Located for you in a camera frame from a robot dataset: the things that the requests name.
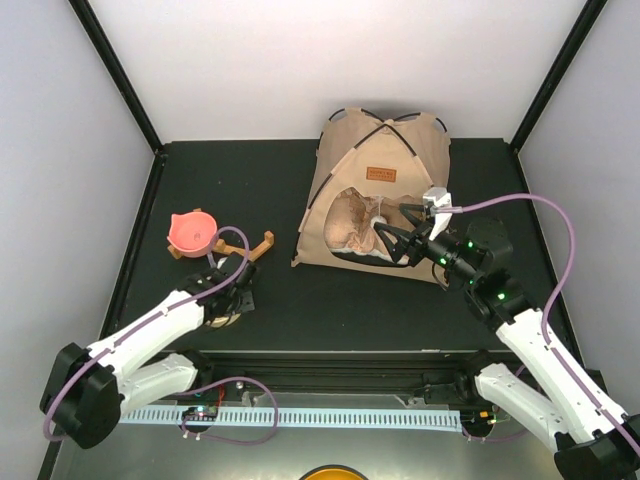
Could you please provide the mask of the yellow pet bowl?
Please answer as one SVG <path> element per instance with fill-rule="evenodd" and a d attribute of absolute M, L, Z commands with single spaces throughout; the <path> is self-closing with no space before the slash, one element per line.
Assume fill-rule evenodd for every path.
<path fill-rule="evenodd" d="M 228 327 L 236 322 L 240 318 L 239 313 L 231 314 L 224 317 L 217 317 L 210 321 L 207 321 L 205 325 L 212 329 L 220 329 L 224 327 Z"/>

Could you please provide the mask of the beige patterned pillow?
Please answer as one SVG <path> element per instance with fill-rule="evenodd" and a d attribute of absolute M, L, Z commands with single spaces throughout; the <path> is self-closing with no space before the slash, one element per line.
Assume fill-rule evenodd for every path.
<path fill-rule="evenodd" d="M 324 240 L 333 253 L 354 254 L 357 260 L 391 258 L 370 224 L 377 212 L 378 196 L 363 196 L 356 189 L 342 191 L 332 202 L 324 225 Z M 401 203 L 415 204 L 417 199 L 403 195 L 397 199 L 383 197 L 382 215 L 391 226 L 411 230 L 411 224 L 399 211 Z"/>

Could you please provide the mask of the beige pet tent fabric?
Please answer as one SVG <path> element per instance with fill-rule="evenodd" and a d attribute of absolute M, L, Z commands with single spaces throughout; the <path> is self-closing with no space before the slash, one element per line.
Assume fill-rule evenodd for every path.
<path fill-rule="evenodd" d="M 401 204 L 420 204 L 449 180 L 451 140 L 435 115 L 415 112 L 383 119 L 360 107 L 336 111 L 325 123 L 316 168 L 297 230 L 292 266 L 327 266 L 437 283 L 431 261 L 416 266 L 391 257 L 393 238 L 375 227 L 413 226 Z"/>

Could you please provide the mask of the black tent pole two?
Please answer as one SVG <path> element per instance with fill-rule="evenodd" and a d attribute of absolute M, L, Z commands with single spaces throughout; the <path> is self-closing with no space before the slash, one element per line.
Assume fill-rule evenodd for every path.
<path fill-rule="evenodd" d="M 416 155 L 428 139 L 438 137 L 443 131 L 438 119 L 425 112 L 381 118 L 360 107 L 342 108 L 324 124 L 316 148 L 316 166 L 330 173 L 349 151 L 379 133 L 397 138 Z"/>

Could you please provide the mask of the black tent pole one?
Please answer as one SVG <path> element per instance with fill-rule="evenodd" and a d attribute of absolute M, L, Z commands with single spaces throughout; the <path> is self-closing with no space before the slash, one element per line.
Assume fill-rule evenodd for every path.
<path fill-rule="evenodd" d="M 416 155 L 397 138 L 379 133 L 349 151 L 330 173 L 316 166 L 298 231 L 304 232 L 309 223 L 322 224 L 320 217 L 344 188 L 353 187 L 363 196 L 397 199 L 403 195 L 420 198 L 431 187 L 447 186 L 451 139 L 444 122 L 433 116 L 443 133 L 428 139 Z"/>

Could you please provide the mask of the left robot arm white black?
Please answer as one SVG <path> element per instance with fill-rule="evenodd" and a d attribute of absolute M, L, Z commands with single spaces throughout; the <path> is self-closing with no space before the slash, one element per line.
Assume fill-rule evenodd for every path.
<path fill-rule="evenodd" d="M 204 325 L 225 326 L 242 312 L 255 264 L 233 253 L 182 280 L 136 321 L 87 347 L 70 343 L 54 360 L 39 408 L 43 431 L 53 428 L 83 449 L 101 443 L 130 412 L 171 395 L 207 397 L 213 365 L 199 351 L 157 354 Z"/>

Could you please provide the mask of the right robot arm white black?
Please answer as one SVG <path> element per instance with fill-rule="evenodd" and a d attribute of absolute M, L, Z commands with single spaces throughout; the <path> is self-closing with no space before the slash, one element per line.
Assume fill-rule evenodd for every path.
<path fill-rule="evenodd" d="M 479 218 L 457 238 L 447 227 L 457 208 L 426 200 L 403 204 L 407 231 L 380 217 L 371 225 L 391 259 L 430 260 L 465 290 L 474 316 L 492 330 L 536 381 L 530 386 L 479 351 L 454 379 L 457 396 L 484 399 L 544 443 L 565 479 L 625 479 L 639 469 L 639 418 L 613 401 L 575 360 L 517 279 L 507 270 L 513 247 L 502 223 Z"/>

